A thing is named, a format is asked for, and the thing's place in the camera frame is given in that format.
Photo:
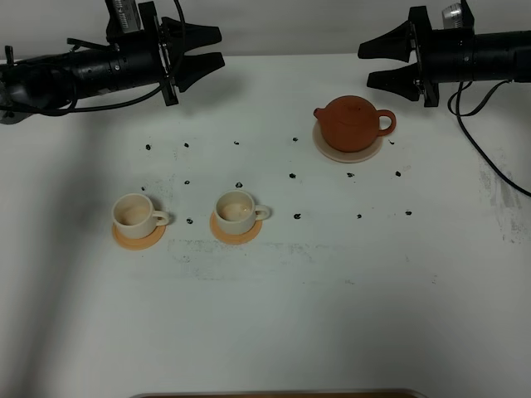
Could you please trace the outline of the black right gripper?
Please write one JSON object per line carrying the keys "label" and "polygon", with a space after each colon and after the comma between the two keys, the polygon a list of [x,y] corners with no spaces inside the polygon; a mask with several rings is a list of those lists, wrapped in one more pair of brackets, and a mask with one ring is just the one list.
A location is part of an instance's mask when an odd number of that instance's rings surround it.
{"label": "black right gripper", "polygon": [[407,100],[419,100],[420,93],[426,108],[437,107],[439,85],[433,82],[428,62],[432,35],[426,6],[411,7],[408,21],[380,37],[362,43],[358,48],[359,59],[390,59],[408,63],[412,48],[417,57],[417,63],[412,65],[370,73],[367,87],[400,95]]}

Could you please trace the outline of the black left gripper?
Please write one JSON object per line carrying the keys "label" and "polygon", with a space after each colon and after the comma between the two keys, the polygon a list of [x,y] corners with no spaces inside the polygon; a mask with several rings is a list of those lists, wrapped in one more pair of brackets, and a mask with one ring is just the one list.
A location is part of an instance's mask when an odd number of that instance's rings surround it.
{"label": "black left gripper", "polygon": [[138,5],[142,31],[139,48],[150,60],[152,74],[158,84],[155,89],[136,99],[140,104],[158,93],[163,94],[167,106],[178,104],[175,90],[185,92],[197,81],[221,69],[225,61],[221,52],[185,56],[184,53],[222,41],[218,27],[187,23],[180,2],[174,2],[178,20],[169,17],[158,19],[154,2]]}

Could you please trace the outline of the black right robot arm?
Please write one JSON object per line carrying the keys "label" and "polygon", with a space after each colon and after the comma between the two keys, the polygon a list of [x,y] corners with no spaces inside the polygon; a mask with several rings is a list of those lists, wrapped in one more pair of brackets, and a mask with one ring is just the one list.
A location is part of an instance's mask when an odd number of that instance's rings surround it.
{"label": "black right robot arm", "polygon": [[390,32],[362,43],[360,59],[391,59],[407,65],[372,72],[367,87],[400,95],[424,106],[439,104],[439,84],[510,80],[530,82],[530,32],[475,33],[466,1],[443,11],[434,29],[425,6],[411,7],[408,19]]}

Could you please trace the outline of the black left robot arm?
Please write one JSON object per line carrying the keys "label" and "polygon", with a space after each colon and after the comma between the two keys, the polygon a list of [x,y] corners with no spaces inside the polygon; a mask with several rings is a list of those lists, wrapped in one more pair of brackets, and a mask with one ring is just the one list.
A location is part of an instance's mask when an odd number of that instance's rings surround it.
{"label": "black left robot arm", "polygon": [[108,1],[106,44],[74,38],[71,50],[15,61],[6,46],[1,66],[1,122],[40,114],[60,117],[121,109],[161,94],[179,93],[225,65],[219,52],[193,50],[222,41],[218,27],[159,17],[154,2]]}

